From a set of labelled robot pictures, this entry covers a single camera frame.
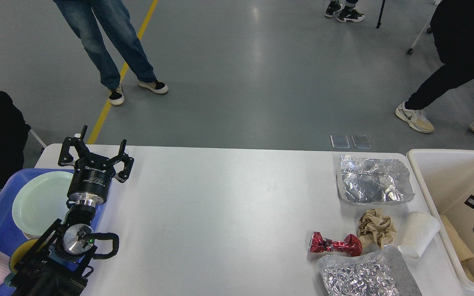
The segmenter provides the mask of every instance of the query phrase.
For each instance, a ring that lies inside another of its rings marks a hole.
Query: brown paper
[[[396,229],[389,216],[383,215],[381,208],[367,210],[358,222],[358,238],[365,248],[376,243],[380,249],[386,244],[392,244],[396,237]]]
[[[457,230],[453,227],[447,217],[440,215],[440,219],[442,220],[442,224],[446,228],[447,236],[449,236],[449,240],[451,241],[451,244],[457,253],[458,260],[462,262],[470,258],[474,258],[474,254],[471,250],[469,250],[462,238],[459,237]]]
[[[462,261],[460,264],[462,264],[462,269],[464,270],[464,273],[466,274],[466,277],[472,282],[474,282],[474,277],[471,271],[469,270],[466,261]]]

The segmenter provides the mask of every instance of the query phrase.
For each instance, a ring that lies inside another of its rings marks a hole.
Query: yellow floor line
[[[144,22],[142,22],[142,26],[140,27],[140,30],[137,34],[140,40],[142,39],[142,36],[145,33],[145,29],[147,28],[147,24],[149,23],[149,20],[151,19],[151,16],[153,15],[153,11],[155,11],[155,7],[157,3],[158,3],[158,0],[153,0],[151,7],[149,8],[147,15],[145,16]],[[124,62],[124,65],[122,66],[122,70],[120,70],[120,83],[124,81],[124,77],[125,77],[125,74],[128,72],[128,69],[129,69],[128,64]],[[102,126],[105,122],[105,118],[107,118],[107,114],[109,114],[110,109],[111,109],[111,103],[109,103],[109,101],[106,101],[102,109],[102,112],[100,113],[100,116],[98,117],[98,120],[94,124],[93,131],[91,132],[91,136],[89,137],[87,144],[94,144],[94,142],[96,141],[96,138],[98,138],[98,134],[100,133],[100,130],[102,129]]]

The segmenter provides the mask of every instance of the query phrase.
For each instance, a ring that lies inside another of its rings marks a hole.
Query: white table
[[[118,146],[89,149],[112,157]],[[135,163],[124,184],[113,181],[98,231],[120,236],[119,253],[95,268],[84,296],[324,296],[308,253],[313,231],[333,240],[355,234],[373,206],[337,196],[340,152],[128,146]],[[36,167],[57,168],[60,144]],[[351,153],[399,159],[395,153]],[[399,229],[413,210],[429,212],[411,173],[416,196],[381,206]],[[99,246],[107,253],[109,246]],[[440,236],[419,260],[406,259],[424,296],[462,296]]]

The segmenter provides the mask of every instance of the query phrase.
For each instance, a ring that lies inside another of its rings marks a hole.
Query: white plastic bin
[[[474,253],[474,209],[464,204],[474,195],[474,150],[413,149],[407,153],[431,214],[447,216],[464,243]],[[446,230],[440,229],[453,268],[462,285],[474,290],[463,271]],[[466,261],[474,276],[474,258]]]

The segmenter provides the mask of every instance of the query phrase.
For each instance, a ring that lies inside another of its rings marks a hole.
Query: white plate
[[[56,219],[64,221],[72,176],[69,172],[54,171],[26,183],[12,205],[12,219],[16,226],[27,234],[41,236]]]

